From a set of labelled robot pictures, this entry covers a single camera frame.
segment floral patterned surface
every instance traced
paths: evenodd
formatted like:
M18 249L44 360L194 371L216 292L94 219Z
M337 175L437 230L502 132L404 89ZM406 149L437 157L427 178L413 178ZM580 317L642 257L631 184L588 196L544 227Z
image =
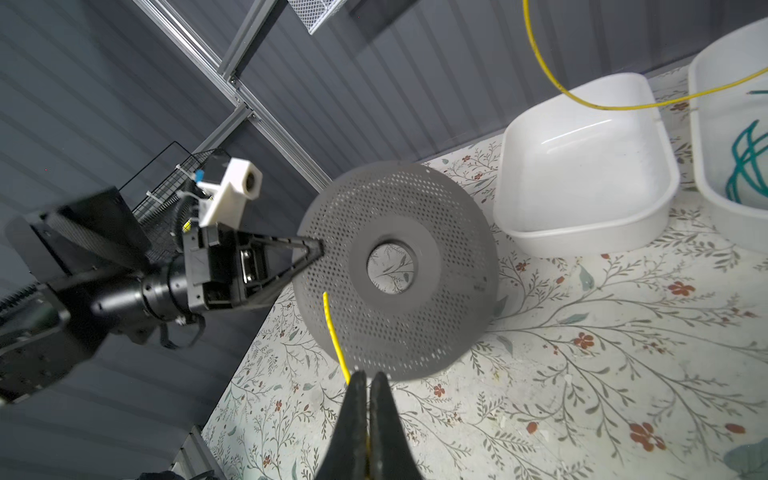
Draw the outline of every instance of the floral patterned surface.
M651 84L679 96L686 68ZM651 245L543 260L492 225L501 286L488 332L448 369L392 385L425 478L768 478L768 259L718 235L703 209L687 104L662 116L683 177ZM500 146L429 162L489 223ZM401 258L382 257L377 271L397 272L382 279L402 278ZM230 478L310 479L343 394L289 286L204 438Z

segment white plastic tub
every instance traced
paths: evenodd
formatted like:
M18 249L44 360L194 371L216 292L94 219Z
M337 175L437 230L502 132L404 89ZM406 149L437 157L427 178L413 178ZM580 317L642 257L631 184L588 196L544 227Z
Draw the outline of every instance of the white plastic tub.
M610 75L573 92L598 104L654 102L639 74ZM509 125L500 162L494 220L535 257L650 243L664 231L680 183L657 108L600 111L564 95Z
M736 81L768 65L768 18L740 28L705 48L688 69L691 93ZM691 100L691 143L694 176L699 192L710 205L712 221L721 234L737 245L768 253L768 198L739 182L743 204L727 199L725 187L735 160L731 146L753 121L756 134L768 132L768 74L729 90ZM758 161L768 176L768 156Z

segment yellow wire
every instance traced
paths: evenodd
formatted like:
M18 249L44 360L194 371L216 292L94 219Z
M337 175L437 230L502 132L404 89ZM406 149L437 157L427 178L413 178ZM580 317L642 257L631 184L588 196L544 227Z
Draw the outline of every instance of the yellow wire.
M333 341L333 349L336 351L336 356L339 357L339 366L344 374L346 384L349 385L349 369L346 368L346 361L344 360L344 352L341 351L339 345L339 337L336 336L336 329L333 328L333 321L331 320L331 306L328 303L328 292L323 292L323 308L326 311L326 324L328 325L328 332L331 334L331 340Z
M749 77L744 77L741 80L737 80L733 83L725 84L717 88L711 88L710 90L700 91L697 94L686 95L685 97L674 98L672 100L667 100L667 101L660 101L656 104L634 105L633 107L607 107L605 105L597 105L589 101L583 100L577 97L576 95L572 94L570 91L568 91L567 88L563 87L558 81L558 79L554 77L552 72L549 71L547 64L544 62L544 59L541 56L541 52L538 50L538 45L536 45L536 39L533 36L533 29L531 28L531 11L530 11L530 8L528 7L528 0L523 0L523 18L525 19L525 30L528 33L528 41L531 42L531 49L533 50L533 55L536 56L536 60L538 60L538 64L541 66L541 69L547 75L547 78L549 78L549 81L552 82L552 84L560 92L562 92L562 94L564 94L571 100L576 101L577 103L582 104L585 107L595 108L597 110L642 110L644 108L663 107L665 105L676 104L681 101L690 100L691 98L703 97L704 95L713 94L716 91L722 91L727 88L735 87L737 85L741 85L746 81L750 81L753 78L759 77L760 75L768 72L768 68L764 68L763 70L760 70L756 73L751 74Z

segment perforated strainer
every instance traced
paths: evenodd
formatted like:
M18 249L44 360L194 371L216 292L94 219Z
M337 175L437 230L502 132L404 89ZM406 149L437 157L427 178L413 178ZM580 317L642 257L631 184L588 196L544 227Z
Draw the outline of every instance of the perforated strainer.
M299 235L321 239L324 257L293 280L307 330L336 358L323 315L350 368L393 380L431 375L475 342L491 318L498 263L488 223L474 200L421 164L381 162L335 180L312 203ZM367 273L383 243L405 249L413 278L385 293Z

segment white mesh basket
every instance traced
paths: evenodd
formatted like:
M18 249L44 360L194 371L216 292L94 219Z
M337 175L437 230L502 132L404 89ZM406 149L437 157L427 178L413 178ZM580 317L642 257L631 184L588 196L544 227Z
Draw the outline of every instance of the white mesh basket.
M346 0L288 0L310 35L336 13Z

